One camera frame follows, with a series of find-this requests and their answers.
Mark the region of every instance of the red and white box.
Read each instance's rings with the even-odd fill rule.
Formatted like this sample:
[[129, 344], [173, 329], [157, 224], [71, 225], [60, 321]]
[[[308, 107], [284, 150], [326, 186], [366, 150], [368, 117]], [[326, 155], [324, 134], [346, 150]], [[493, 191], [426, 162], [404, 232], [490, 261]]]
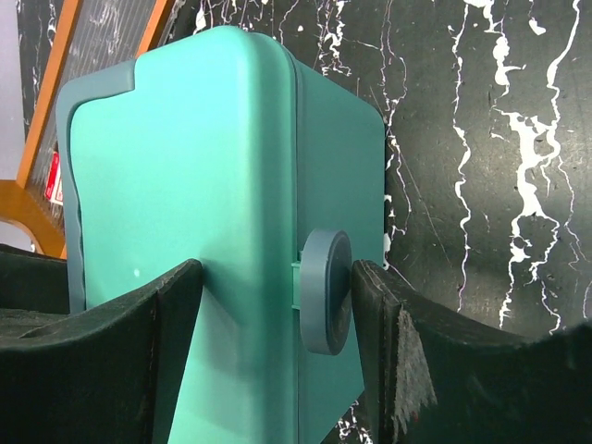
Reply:
[[62, 170], [59, 165], [59, 154], [54, 153], [49, 176], [45, 186], [45, 198], [52, 204], [64, 205], [62, 197]]

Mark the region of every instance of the gray round knob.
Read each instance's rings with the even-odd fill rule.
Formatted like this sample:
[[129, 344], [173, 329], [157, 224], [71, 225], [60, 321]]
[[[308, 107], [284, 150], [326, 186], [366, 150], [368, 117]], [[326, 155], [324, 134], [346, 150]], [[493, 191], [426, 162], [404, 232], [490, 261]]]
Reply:
[[300, 331], [306, 350], [336, 355], [350, 331], [352, 247], [344, 231], [314, 230], [302, 250]]

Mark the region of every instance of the green plastic container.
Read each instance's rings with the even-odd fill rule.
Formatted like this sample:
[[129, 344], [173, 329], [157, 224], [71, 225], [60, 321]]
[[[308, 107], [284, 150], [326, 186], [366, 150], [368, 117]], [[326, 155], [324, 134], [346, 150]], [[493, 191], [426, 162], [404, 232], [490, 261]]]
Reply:
[[353, 323], [337, 356], [302, 344], [299, 251], [343, 229], [381, 263], [377, 111], [225, 26], [68, 83], [57, 125], [73, 313], [203, 262], [169, 442], [318, 444], [363, 382]]

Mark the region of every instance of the white wall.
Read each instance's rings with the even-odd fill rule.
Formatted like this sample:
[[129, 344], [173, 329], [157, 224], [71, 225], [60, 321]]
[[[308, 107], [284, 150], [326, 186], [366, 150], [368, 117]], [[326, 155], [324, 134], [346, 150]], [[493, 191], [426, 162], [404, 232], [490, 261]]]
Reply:
[[[14, 179], [19, 170], [25, 146], [21, 95], [16, 2], [0, 0], [0, 179]], [[2, 222], [0, 243], [24, 250], [31, 247], [25, 233]]]

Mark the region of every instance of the wooden edge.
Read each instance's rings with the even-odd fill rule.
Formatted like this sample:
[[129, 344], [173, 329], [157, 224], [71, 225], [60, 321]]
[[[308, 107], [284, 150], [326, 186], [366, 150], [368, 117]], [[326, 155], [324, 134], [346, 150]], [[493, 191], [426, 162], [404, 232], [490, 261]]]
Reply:
[[156, 0], [152, 14], [148, 19], [144, 35], [138, 46], [136, 58], [151, 49], [154, 49], [158, 45], [158, 41], [165, 30], [173, 5], [175, 5], [175, 0]]
[[43, 130], [47, 124], [49, 112], [57, 94], [60, 77], [66, 63], [68, 48], [76, 29], [76, 21], [80, 13], [82, 0], [65, 0], [62, 6], [62, 12], [57, 21], [55, 29], [55, 38], [52, 50], [47, 60], [47, 67], [43, 74], [41, 90], [37, 98], [37, 105], [33, 113], [29, 135], [25, 142], [25, 150], [18, 168], [17, 184], [20, 188], [25, 188], [31, 167], [35, 161]]
[[35, 244], [37, 253], [61, 257], [66, 240], [54, 227], [28, 191], [15, 180], [0, 180], [0, 220], [22, 229]]

